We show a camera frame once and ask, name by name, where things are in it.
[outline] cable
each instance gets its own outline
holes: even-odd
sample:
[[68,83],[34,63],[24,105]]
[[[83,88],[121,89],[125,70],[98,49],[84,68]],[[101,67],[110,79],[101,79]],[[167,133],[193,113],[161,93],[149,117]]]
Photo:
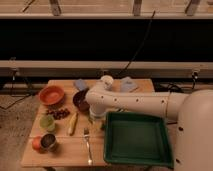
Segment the cable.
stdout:
[[198,79],[198,73],[197,72],[193,72],[192,73],[192,86],[191,87],[181,87],[181,88],[182,89],[191,89],[191,90],[194,90],[197,79]]
[[155,11],[153,11],[152,13],[152,16],[150,18],[150,21],[149,21],[149,24],[147,26],[147,29],[146,29],[146,32],[145,32],[145,35],[144,35],[144,38],[143,38],[143,41],[141,42],[141,44],[139,45],[138,49],[136,50],[135,54],[133,55],[132,59],[129,60],[128,64],[119,72],[117,73],[115,76],[119,76],[120,74],[122,74],[124,71],[126,71],[128,69],[128,67],[130,66],[130,64],[132,63],[132,61],[134,61],[137,57],[137,55],[139,54],[139,52],[141,51],[141,49],[143,49],[145,43],[146,43],[146,40],[149,36],[149,33],[150,33],[150,30],[151,30],[151,26],[152,26],[152,21],[153,21],[153,18],[155,16]]
[[12,106],[14,106],[16,103],[26,99],[27,97],[31,96],[32,93],[31,93],[31,90],[32,90],[32,86],[31,86],[31,83],[29,82],[29,80],[27,79],[27,77],[22,77],[25,84],[27,85],[28,87],[28,93],[26,95],[13,95],[13,88],[14,88],[14,83],[15,83],[15,76],[16,76],[16,72],[17,71],[14,71],[13,72],[13,77],[12,77],[12,85],[11,85],[11,89],[10,89],[10,96],[11,97],[21,97],[20,99],[16,100],[15,102],[11,103],[10,105],[8,105],[7,107],[3,107],[3,106],[0,106],[0,109],[3,109],[3,110],[7,110],[9,108],[11,108]]
[[19,101],[22,101],[22,100],[26,99],[26,98],[29,97],[29,96],[31,96],[31,95],[28,94],[28,95],[26,95],[26,96],[24,96],[24,97],[22,97],[22,98],[16,100],[15,102],[11,103],[11,104],[8,105],[7,107],[0,106],[0,108],[3,109],[3,110],[7,110],[7,109],[11,108],[12,106],[14,106],[16,103],[18,103]]
[[13,72],[13,77],[12,77],[12,85],[11,85],[11,89],[10,89],[10,96],[11,97],[25,97],[27,95],[32,95],[32,85],[31,83],[29,82],[28,78],[27,77],[22,77],[24,83],[27,85],[27,91],[28,93],[26,95],[13,95],[13,89],[14,89],[14,84],[15,84],[15,77],[16,77],[16,73],[17,71],[14,71]]
[[164,87],[163,85],[160,84],[161,87],[165,88],[169,92],[180,92],[184,93],[184,89],[189,89],[189,90],[194,90],[195,85],[196,85],[196,79],[192,79],[192,86],[190,87],[180,87],[177,84],[174,83],[169,83],[167,87]]

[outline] blue object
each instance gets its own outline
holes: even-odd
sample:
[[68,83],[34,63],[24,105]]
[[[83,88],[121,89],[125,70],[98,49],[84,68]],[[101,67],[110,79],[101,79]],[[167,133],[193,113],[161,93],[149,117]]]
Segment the blue object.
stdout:
[[79,90],[85,90],[88,88],[88,86],[86,85],[86,82],[82,79],[78,79],[74,81],[74,86]]
[[131,92],[137,88],[138,85],[130,77],[125,77],[121,79],[121,92]]

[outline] white object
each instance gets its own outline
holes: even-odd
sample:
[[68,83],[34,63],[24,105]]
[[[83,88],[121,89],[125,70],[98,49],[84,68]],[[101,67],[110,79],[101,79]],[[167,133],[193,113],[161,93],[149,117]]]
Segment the white object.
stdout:
[[108,91],[110,86],[99,81],[88,91],[92,117],[102,117],[108,107],[116,107],[178,120],[174,170],[213,170],[213,90],[190,95],[118,93]]

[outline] table surface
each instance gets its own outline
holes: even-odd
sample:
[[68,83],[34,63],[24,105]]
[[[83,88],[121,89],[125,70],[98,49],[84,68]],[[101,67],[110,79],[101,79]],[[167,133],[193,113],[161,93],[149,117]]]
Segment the table surface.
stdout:
[[[85,80],[91,87],[97,80]],[[134,79],[139,87],[134,92],[153,92],[153,84],[150,79]],[[40,105],[35,121],[29,135],[26,148],[21,161],[22,167],[57,167],[57,166],[88,166],[88,149],[83,138],[85,127],[90,129],[90,144],[93,157],[93,166],[106,166],[103,159],[104,131],[99,129],[98,123],[91,123],[88,114],[77,111],[72,103],[73,96],[78,90],[73,85],[74,80],[50,80],[49,85],[58,85],[64,89],[65,98],[58,108],[67,108],[71,112],[64,119],[56,120],[55,136],[59,144],[57,150],[53,152],[38,153],[32,149],[32,139],[35,136],[43,136],[45,132],[40,126],[39,121],[45,111],[48,109]],[[114,80],[112,90],[119,91],[120,80]],[[68,123],[73,113],[78,112],[78,120],[73,136],[67,135]]]

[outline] brown bowl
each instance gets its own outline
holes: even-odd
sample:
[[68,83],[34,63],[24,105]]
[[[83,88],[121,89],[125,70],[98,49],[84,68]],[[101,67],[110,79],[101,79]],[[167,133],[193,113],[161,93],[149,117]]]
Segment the brown bowl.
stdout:
[[85,89],[77,92],[73,97],[73,104],[78,108],[79,111],[85,112],[89,109],[89,104],[85,100],[85,96],[89,89]]
[[59,103],[64,97],[64,91],[59,86],[48,86],[39,92],[39,100],[44,105],[54,105]]

